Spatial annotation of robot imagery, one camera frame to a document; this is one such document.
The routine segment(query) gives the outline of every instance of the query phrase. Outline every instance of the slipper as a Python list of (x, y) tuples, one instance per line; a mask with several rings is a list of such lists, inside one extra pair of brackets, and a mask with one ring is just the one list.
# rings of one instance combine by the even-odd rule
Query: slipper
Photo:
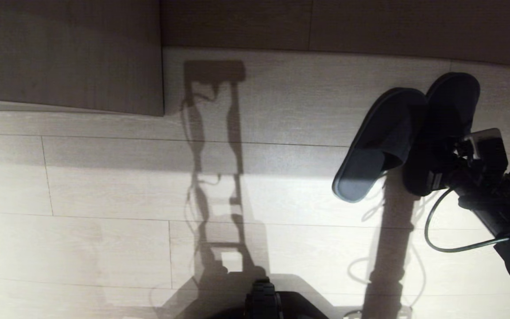
[(453, 165), (452, 152), (442, 152), (441, 143), (471, 131), (479, 82), (467, 73), (447, 73), (437, 79), (426, 94), (429, 102), (425, 124), (403, 168), (403, 183), (417, 196), (427, 196), (444, 187), (437, 184), (434, 167)]
[(346, 202), (358, 202), (383, 171), (405, 163), (426, 107), (426, 97), (417, 89), (396, 88), (381, 95), (334, 178), (334, 194)]

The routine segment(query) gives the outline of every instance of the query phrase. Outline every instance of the cable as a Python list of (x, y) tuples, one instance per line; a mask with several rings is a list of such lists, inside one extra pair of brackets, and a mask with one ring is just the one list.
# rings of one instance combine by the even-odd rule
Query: cable
[(458, 248), (440, 248), (436, 245), (434, 245), (430, 239), (429, 239), (429, 226), (430, 226), (430, 221), (434, 215), (434, 212), (436, 211), (436, 208), (438, 207), (438, 205), (440, 204), (440, 202), (448, 195), (450, 194), (451, 192), (453, 191), (453, 188), (450, 188), (448, 189), (447, 191), (445, 191), (445, 193), (442, 194), (442, 196), (440, 196), (440, 198), (438, 198), (438, 200), (435, 202), (434, 206), (432, 207), (432, 209), (430, 210), (429, 212), (429, 215), (426, 219), (426, 225), (425, 225), (425, 240), (427, 242), (427, 244), (432, 247), (433, 249), (439, 251), (439, 252), (443, 252), (443, 253), (459, 253), (459, 252), (465, 252), (466, 250), (470, 250), (470, 249), (475, 249), (475, 248), (480, 248), (480, 247), (483, 247), (483, 246), (487, 246), (487, 245), (493, 245), (493, 244), (497, 244), (499, 242), (503, 242), (503, 241), (507, 241), (507, 240), (510, 240), (510, 237), (500, 237), (500, 238), (495, 238), (495, 239), (492, 239), (492, 240), (487, 240), (487, 241), (482, 241), (482, 242), (478, 242), (476, 244), (471, 244), (471, 245), (467, 245), (467, 246), (463, 246), (463, 247), (458, 247)]

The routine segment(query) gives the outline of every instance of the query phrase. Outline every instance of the wooden floor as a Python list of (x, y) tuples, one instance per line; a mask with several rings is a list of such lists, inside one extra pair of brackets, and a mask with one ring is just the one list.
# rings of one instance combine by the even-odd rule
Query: wooden floor
[[(492, 247), (425, 243), (433, 196), (408, 195), (396, 173), (358, 204), (330, 188), (380, 94), (426, 91), (450, 70), (479, 79), (474, 130), (501, 129), (510, 160), (509, 67), (164, 52), (165, 117), (0, 112), (0, 319), (205, 318), (264, 276), (331, 319), (395, 300), (415, 319), (510, 318)], [(433, 240), (490, 238), (449, 197)]]

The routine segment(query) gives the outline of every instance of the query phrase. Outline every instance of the black wheel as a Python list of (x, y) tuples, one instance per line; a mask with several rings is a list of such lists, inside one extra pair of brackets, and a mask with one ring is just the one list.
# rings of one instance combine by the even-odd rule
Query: black wheel
[(283, 319), (281, 297), (269, 279), (253, 283), (251, 293), (245, 298), (246, 319)]

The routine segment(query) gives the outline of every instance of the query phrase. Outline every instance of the wooden cabinet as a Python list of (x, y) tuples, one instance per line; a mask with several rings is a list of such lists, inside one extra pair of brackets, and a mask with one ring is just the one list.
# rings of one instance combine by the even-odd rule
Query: wooden cabinet
[(162, 115), (158, 0), (0, 1), (0, 101)]
[(510, 65), (510, 1), (163, 0), (166, 45)]

